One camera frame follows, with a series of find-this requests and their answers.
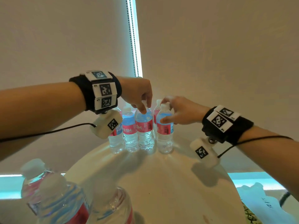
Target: white sensor device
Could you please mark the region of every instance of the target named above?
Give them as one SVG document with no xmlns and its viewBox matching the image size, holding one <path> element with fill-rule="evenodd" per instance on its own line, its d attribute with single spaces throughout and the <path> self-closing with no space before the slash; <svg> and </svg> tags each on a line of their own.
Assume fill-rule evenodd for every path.
<svg viewBox="0 0 299 224">
<path fill-rule="evenodd" d="M 99 138 L 106 139 L 122 121 L 120 113 L 111 109 L 106 114 L 99 114 L 99 117 L 93 122 L 96 127 L 91 126 L 90 129 Z"/>
<path fill-rule="evenodd" d="M 217 141 L 211 138 L 198 138 L 191 142 L 190 148 L 194 151 L 196 157 L 207 167 L 213 168 L 220 163 L 218 154 L 213 150 L 212 146 Z"/>
</svg>

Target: black cable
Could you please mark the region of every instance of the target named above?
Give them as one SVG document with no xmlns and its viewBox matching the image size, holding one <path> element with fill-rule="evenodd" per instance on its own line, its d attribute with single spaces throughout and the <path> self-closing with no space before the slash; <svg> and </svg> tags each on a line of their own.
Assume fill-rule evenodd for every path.
<svg viewBox="0 0 299 224">
<path fill-rule="evenodd" d="M 235 147 L 235 146 L 237 146 L 237 145 L 245 144 L 245 143 L 247 143 L 247 142 L 253 142 L 253 141 L 257 141 L 257 140 L 262 140 L 262 139 L 268 139 L 268 138 L 286 138 L 286 139 L 291 139 L 291 140 L 293 140 L 293 139 L 290 138 L 290 137 L 282 136 L 282 135 L 273 135 L 273 136 L 266 136 L 266 137 L 252 138 L 252 139 L 248 139 L 248 140 L 245 140 L 245 141 L 242 141 L 242 142 L 238 142 L 237 144 L 230 146 L 230 147 L 229 147 L 227 150 L 225 150 L 223 153 L 219 154 L 219 155 L 217 156 L 217 158 L 222 157 L 224 153 L 226 153 L 228 150 L 230 150 L 231 148 L 233 148 L 233 147 Z"/>
<path fill-rule="evenodd" d="M 282 207 L 284 205 L 286 199 L 288 199 L 290 195 L 291 194 L 288 191 L 284 195 L 282 195 L 281 199 L 279 200 L 280 207 Z"/>
<path fill-rule="evenodd" d="M 290 138 L 290 137 L 282 136 L 282 135 L 273 135 L 273 136 L 266 136 L 266 137 L 252 138 L 252 139 L 248 139 L 248 140 L 245 140 L 245 141 L 242 141 L 242 142 L 239 142 L 239 143 L 237 143 L 237 144 L 235 144 L 235 145 L 230 146 L 230 147 L 229 147 L 228 149 L 226 149 L 223 153 L 219 154 L 219 155 L 217 156 L 217 158 L 222 157 L 223 154 L 225 154 L 228 150 L 230 150 L 231 148 L 233 148 L 233 147 L 235 147 L 235 146 L 237 146 L 237 145 L 245 144 L 245 143 L 247 143 L 247 142 L 253 142 L 253 141 L 257 141 L 257 140 L 262 140 L 262 139 L 268 139 L 268 138 L 286 138 L 286 139 L 291 139 L 291 140 L 293 140 L 293 139 Z M 290 195 L 291 195 L 290 192 L 287 191 L 287 192 L 281 197 L 281 199 L 279 200 L 279 205 L 280 205 L 280 207 L 283 206 L 283 204 L 285 203 L 286 199 L 288 199 L 288 197 L 289 197 Z"/>
<path fill-rule="evenodd" d="M 54 130 L 54 131 L 44 132 L 44 133 L 35 133 L 35 134 L 29 134 L 29 135 L 24 135 L 24 136 L 19 136 L 19 137 L 3 138 L 3 139 L 0 139 L 0 143 L 9 142 L 9 141 L 18 140 L 18 139 L 24 139 L 24 138 L 28 138 L 28 137 L 36 137 L 36 136 L 41 136 L 41 135 L 50 134 L 50 133 L 56 133 L 59 131 L 64 131 L 64 130 L 67 130 L 70 128 L 79 127 L 79 126 L 83 126 L 83 125 L 91 125 L 93 127 L 96 127 L 96 125 L 94 125 L 92 123 L 81 123 L 81 124 L 77 124 L 74 126 L 70 126 L 70 127 L 66 127 L 66 128 L 62 128 L 62 129 L 58 129 L 58 130 Z"/>
</svg>

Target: round white table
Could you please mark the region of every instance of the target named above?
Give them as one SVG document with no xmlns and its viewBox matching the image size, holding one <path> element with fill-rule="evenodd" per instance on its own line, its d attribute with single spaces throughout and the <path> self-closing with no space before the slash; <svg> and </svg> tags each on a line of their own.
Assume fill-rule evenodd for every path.
<svg viewBox="0 0 299 224">
<path fill-rule="evenodd" d="M 112 177 L 129 193 L 136 224 L 242 224 L 244 209 L 222 166 L 206 169 L 188 141 L 176 138 L 175 149 L 163 155 L 123 151 L 112 154 L 108 143 L 81 158 L 65 174 L 84 188 L 92 201 L 93 181 Z"/>
</svg>

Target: water bottle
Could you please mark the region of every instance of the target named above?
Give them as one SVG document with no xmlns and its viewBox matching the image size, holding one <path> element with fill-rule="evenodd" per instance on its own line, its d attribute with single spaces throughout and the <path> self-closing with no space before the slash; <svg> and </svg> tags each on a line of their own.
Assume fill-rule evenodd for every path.
<svg viewBox="0 0 299 224">
<path fill-rule="evenodd" d="M 21 172 L 25 178 L 22 185 L 21 197 L 24 198 L 32 212 L 37 215 L 41 198 L 36 195 L 36 192 L 38 192 L 42 181 L 53 174 L 53 171 L 47 169 L 41 159 L 33 159 L 21 167 Z"/>
<path fill-rule="evenodd" d="M 144 115 L 139 110 L 135 112 L 136 128 L 139 138 L 139 147 L 144 150 L 151 150 L 155 145 L 155 139 L 152 132 L 152 113 L 147 108 L 147 102 L 142 101 L 147 109 L 147 113 Z"/>
<path fill-rule="evenodd" d="M 47 177 L 39 187 L 39 224 L 85 224 L 89 206 L 83 189 L 61 174 Z"/>
<path fill-rule="evenodd" d="M 155 109 L 153 110 L 152 114 L 154 117 L 154 138 L 157 139 L 157 121 L 156 121 L 156 117 L 159 113 L 160 109 L 160 104 L 161 104 L 162 99 L 158 99 L 157 100 L 157 106 L 155 107 Z"/>
<path fill-rule="evenodd" d="M 121 114 L 121 110 L 119 108 L 114 108 L 114 110 L 117 110 Z M 119 124 L 115 130 L 109 135 L 108 137 L 109 143 L 110 143 L 110 149 L 114 154 L 120 153 L 124 147 L 124 141 L 123 141 L 123 129 L 121 124 Z"/>
<path fill-rule="evenodd" d="M 136 152 L 139 150 L 139 145 L 135 116 L 132 112 L 132 108 L 130 106 L 125 106 L 122 115 L 123 138 L 125 140 L 126 149 L 129 152 Z"/>
<path fill-rule="evenodd" d="M 162 154 L 168 154 L 173 150 L 173 123 L 161 123 L 162 118 L 172 115 L 169 109 L 169 103 L 161 104 L 161 111 L 157 115 L 157 144 Z"/>
<path fill-rule="evenodd" d="M 95 184 L 88 224 L 134 224 L 129 194 L 112 180 Z"/>
</svg>

